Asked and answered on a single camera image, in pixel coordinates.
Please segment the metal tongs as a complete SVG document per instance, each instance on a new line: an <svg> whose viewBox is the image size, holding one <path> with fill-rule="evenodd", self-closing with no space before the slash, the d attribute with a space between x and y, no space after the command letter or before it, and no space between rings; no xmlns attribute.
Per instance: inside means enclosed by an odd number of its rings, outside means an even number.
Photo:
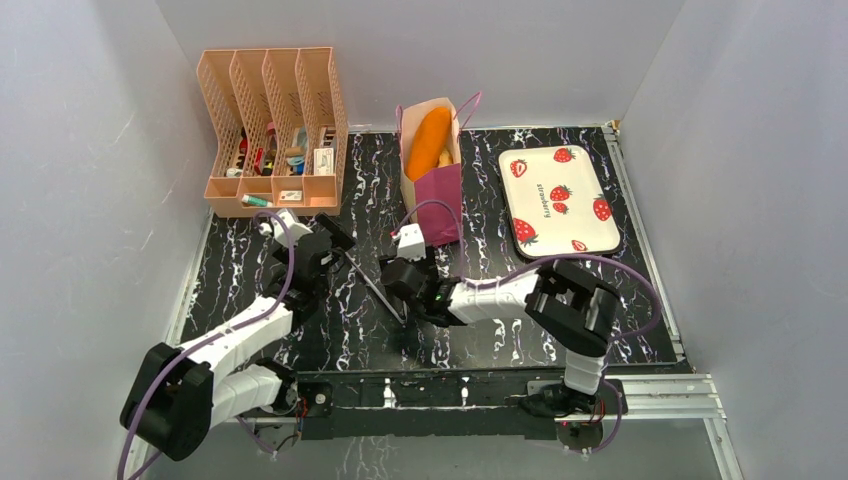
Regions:
<svg viewBox="0 0 848 480"><path fill-rule="evenodd" d="M366 274L366 272L361 268L361 266L355 261L353 256L350 253L345 253L345 258L351 267L357 272L359 277L363 280L366 286L371 290L371 292L376 296L376 298L380 301L383 307L389 312L389 314L401 325L405 324L405 320L401 317L398 311L392 306L390 301L386 298L380 288L371 280L371 278Z"/></svg>

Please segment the pink and tan paper bag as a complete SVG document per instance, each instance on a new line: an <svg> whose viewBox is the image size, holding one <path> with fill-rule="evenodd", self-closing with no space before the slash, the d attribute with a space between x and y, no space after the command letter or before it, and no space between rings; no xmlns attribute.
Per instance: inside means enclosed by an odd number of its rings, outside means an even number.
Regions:
<svg viewBox="0 0 848 480"><path fill-rule="evenodd" d="M407 108L396 108L397 134L401 152L401 192L407 212L420 226L425 242L429 246L442 246L461 238L462 213L462 154L459 137L467 125L459 119L461 112L472 117L482 98L480 91L473 94L460 107L455 107L447 97L431 99ZM454 164L431 170L418 179L410 181L405 167L411 145L423 118L434 108L446 107L452 115L451 133L447 142Z"/></svg>

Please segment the long orange fake baguette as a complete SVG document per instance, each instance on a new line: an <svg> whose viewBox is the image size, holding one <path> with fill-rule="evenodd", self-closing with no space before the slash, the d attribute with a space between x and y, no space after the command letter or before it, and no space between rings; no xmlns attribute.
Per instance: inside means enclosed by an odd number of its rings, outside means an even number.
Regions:
<svg viewBox="0 0 848 480"><path fill-rule="evenodd" d="M448 150L451 125L452 115L446 107L434 108L420 122L405 167L405 174L410 181L417 181L438 168L439 155L443 150Z"/></svg>

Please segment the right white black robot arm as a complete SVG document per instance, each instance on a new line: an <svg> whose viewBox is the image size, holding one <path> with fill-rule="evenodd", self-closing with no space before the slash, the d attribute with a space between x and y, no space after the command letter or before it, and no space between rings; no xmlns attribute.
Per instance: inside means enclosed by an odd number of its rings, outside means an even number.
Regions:
<svg viewBox="0 0 848 480"><path fill-rule="evenodd" d="M438 327L512 318L535 322L559 342L566 350L563 380L521 399L528 414L593 414L601 403L619 294L592 274L554 260L511 279L465 281L441 276L429 260L387 257L380 282L414 318Z"/></svg>

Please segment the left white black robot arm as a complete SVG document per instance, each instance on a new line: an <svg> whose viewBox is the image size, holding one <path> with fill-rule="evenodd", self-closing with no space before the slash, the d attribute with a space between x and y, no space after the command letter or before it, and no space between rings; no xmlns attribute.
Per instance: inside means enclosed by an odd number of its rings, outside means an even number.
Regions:
<svg viewBox="0 0 848 480"><path fill-rule="evenodd" d="M174 461L186 459L215 426L254 409L304 414L296 373L255 356L300 328L329 297L328 273L355 244L330 216L316 228L286 210L260 230L277 244L281 271L241 312L178 346L159 343L145 355L121 411L120 424Z"/></svg>

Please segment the small yellow fake bread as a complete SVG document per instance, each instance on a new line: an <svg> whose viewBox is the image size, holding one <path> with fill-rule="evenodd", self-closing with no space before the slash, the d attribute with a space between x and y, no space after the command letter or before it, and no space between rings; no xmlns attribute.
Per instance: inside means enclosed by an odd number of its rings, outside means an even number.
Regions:
<svg viewBox="0 0 848 480"><path fill-rule="evenodd" d="M445 167L454 164L453 156L448 150L443 150L438 157L437 167Z"/></svg>

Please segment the green white tube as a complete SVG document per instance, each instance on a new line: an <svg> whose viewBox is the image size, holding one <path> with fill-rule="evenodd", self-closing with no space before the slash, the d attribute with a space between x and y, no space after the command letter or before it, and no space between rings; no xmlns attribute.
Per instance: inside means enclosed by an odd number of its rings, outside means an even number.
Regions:
<svg viewBox="0 0 848 480"><path fill-rule="evenodd" d="M241 197L241 202L244 205L247 205L249 207L256 207L256 208L270 208L270 207L273 206L272 201L265 199L265 198L262 198L262 197L259 197L259 196L251 195L251 194L244 194Z"/></svg>

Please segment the small white box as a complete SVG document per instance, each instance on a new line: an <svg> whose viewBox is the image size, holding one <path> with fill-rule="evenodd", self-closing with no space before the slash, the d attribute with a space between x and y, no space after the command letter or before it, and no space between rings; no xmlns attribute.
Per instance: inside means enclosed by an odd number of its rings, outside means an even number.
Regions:
<svg viewBox="0 0 848 480"><path fill-rule="evenodd" d="M335 175L335 149L332 147L316 148L313 151L313 174L315 176Z"/></svg>

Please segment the red bottle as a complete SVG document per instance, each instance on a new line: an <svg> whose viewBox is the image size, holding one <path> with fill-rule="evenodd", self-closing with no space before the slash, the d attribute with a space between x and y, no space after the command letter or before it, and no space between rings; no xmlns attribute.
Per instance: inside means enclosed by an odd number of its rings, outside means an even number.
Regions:
<svg viewBox="0 0 848 480"><path fill-rule="evenodd" d="M269 122L266 126L266 143L268 151L275 151L277 149L276 128L273 121Z"/></svg>

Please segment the peach plastic file organizer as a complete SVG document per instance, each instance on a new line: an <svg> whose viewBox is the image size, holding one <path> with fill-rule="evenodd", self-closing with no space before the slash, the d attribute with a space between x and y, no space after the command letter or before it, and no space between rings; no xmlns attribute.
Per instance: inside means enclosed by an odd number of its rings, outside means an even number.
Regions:
<svg viewBox="0 0 848 480"><path fill-rule="evenodd" d="M204 197L218 217L339 214L349 124L333 48L206 50L197 77L217 138Z"/></svg>

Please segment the white strawberry print tray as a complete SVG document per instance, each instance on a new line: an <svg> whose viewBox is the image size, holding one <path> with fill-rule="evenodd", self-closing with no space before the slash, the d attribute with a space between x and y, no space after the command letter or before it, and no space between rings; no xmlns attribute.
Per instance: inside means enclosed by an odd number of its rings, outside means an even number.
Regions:
<svg viewBox="0 0 848 480"><path fill-rule="evenodd" d="M620 248L621 234L584 148L507 150L498 167L517 250L524 257Z"/></svg>

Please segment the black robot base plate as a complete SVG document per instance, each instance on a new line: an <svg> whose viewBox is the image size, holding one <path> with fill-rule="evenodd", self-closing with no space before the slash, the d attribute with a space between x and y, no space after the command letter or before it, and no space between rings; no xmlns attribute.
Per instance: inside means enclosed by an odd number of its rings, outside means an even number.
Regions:
<svg viewBox="0 0 848 480"><path fill-rule="evenodd" d="M621 381L609 379L590 407L526 409L548 386L563 382L561 367L300 372L306 401L303 437L522 436L555 440L591 428L580 439L596 441L601 427L628 413Z"/></svg>

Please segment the aluminium frame rail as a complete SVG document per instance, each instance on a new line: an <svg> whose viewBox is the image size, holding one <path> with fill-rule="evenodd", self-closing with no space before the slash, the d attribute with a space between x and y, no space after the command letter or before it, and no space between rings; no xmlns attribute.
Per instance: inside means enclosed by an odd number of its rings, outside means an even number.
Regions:
<svg viewBox="0 0 848 480"><path fill-rule="evenodd" d="M130 437L174 461L228 421L290 424L309 440L386 436L560 439L597 452L626 420L701 419L725 478L740 466L707 374L613 373L593 394L567 392L550 368L295 373L276 364L216 379L204 365L143 368L121 413Z"/></svg>

